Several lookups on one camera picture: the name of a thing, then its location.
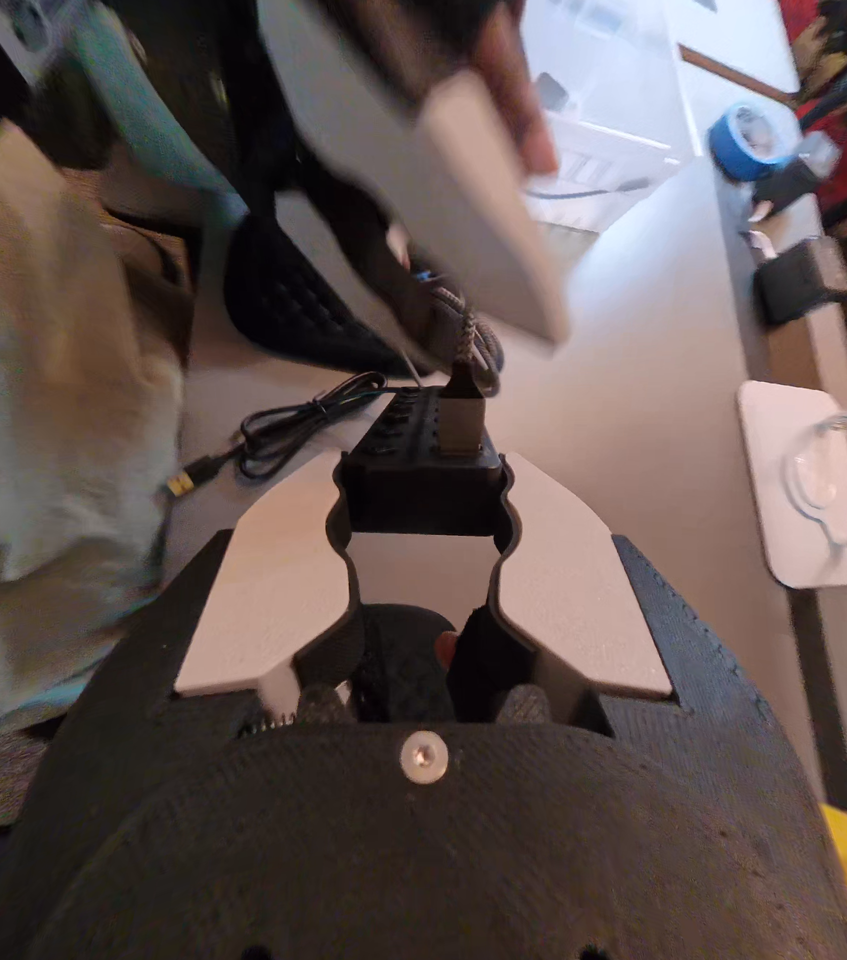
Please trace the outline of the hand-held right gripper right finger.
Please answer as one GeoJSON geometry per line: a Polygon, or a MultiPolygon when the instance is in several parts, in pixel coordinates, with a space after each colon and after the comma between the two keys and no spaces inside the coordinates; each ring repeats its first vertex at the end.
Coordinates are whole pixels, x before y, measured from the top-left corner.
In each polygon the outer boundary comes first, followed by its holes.
{"type": "Polygon", "coordinates": [[[504,461],[513,533],[500,547],[488,606],[529,650],[529,681],[550,700],[670,699],[670,676],[610,529],[525,457],[504,461]]]}

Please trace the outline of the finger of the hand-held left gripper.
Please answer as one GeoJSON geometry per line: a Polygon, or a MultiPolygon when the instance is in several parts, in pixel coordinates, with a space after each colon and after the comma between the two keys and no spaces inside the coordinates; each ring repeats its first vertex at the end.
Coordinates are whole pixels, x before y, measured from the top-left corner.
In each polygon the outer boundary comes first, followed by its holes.
{"type": "Polygon", "coordinates": [[[262,43],[314,174],[304,187],[347,261],[349,224],[395,221],[478,311],[555,347],[563,285],[523,197],[509,131],[463,69],[418,103],[370,54],[355,2],[259,2],[262,43]]]}
{"type": "Polygon", "coordinates": [[[393,254],[380,218],[356,216],[348,225],[348,264],[380,302],[384,339],[416,365],[451,370],[469,365],[473,354],[470,319],[418,281],[393,254]]]}

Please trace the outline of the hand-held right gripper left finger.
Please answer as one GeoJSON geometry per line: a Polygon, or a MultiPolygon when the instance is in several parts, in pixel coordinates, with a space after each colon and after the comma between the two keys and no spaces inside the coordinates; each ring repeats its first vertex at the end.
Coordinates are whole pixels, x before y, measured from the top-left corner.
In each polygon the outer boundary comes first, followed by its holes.
{"type": "Polygon", "coordinates": [[[350,606],[347,563],[327,531],[340,459],[321,453],[240,517],[177,673],[177,694],[301,693],[294,657],[350,606]]]}

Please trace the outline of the black usb hub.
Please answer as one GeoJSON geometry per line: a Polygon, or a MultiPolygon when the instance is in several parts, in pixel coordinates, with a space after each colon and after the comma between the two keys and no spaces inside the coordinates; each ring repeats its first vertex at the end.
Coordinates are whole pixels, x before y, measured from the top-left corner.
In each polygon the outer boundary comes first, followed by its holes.
{"type": "Polygon", "coordinates": [[[333,479],[352,533],[492,537],[513,535],[507,470],[488,433],[473,456],[438,444],[439,387],[399,388],[367,434],[345,452],[333,479]]]}

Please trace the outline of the person's left hand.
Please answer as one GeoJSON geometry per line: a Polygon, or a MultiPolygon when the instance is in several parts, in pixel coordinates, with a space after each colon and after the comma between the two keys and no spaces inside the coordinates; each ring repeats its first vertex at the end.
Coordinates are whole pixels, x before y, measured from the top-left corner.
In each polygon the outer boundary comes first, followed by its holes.
{"type": "Polygon", "coordinates": [[[485,85],[527,175],[550,175],[557,150],[530,78],[520,27],[525,2],[362,1],[359,31],[388,80],[412,104],[469,69],[485,85]]]}

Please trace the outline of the black textured pad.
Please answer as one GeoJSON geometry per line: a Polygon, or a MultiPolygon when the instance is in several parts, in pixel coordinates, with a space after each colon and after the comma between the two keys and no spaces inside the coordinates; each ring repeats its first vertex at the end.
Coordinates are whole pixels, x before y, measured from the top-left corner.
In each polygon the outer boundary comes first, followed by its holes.
{"type": "Polygon", "coordinates": [[[248,213],[231,234],[223,294],[255,347],[314,367],[407,377],[406,362],[334,292],[274,216],[248,213]]]}

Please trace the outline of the white rectangular tray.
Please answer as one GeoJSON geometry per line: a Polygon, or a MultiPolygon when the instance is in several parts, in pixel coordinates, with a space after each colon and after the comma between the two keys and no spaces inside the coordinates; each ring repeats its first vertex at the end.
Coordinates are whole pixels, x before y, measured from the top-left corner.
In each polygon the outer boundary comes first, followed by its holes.
{"type": "Polygon", "coordinates": [[[847,428],[823,390],[750,380],[737,393],[768,570],[794,591],[847,588],[847,428]]]}

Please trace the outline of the blue tape roll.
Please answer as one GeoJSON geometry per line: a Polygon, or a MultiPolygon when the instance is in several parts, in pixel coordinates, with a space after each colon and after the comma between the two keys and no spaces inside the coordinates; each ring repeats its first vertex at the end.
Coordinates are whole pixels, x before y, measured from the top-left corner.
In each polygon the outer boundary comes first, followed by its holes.
{"type": "Polygon", "coordinates": [[[707,143],[723,173],[738,184],[771,177],[794,155],[774,118],[750,102],[728,107],[710,127],[707,143]]]}

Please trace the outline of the person's cream clothing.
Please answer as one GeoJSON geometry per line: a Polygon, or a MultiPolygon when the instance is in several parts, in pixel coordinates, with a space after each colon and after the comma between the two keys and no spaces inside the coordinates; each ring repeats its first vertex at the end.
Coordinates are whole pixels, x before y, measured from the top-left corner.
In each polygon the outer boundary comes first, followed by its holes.
{"type": "Polygon", "coordinates": [[[71,701],[162,577],[193,303],[93,186],[0,122],[0,733],[71,701]]]}

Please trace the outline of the small black box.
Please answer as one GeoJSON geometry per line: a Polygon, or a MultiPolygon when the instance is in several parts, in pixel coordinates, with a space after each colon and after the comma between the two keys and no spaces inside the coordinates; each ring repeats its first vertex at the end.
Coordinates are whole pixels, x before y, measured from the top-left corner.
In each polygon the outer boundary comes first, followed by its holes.
{"type": "Polygon", "coordinates": [[[764,325],[783,327],[819,308],[847,301],[847,263],[828,235],[770,251],[753,271],[753,296],[764,325]]]}

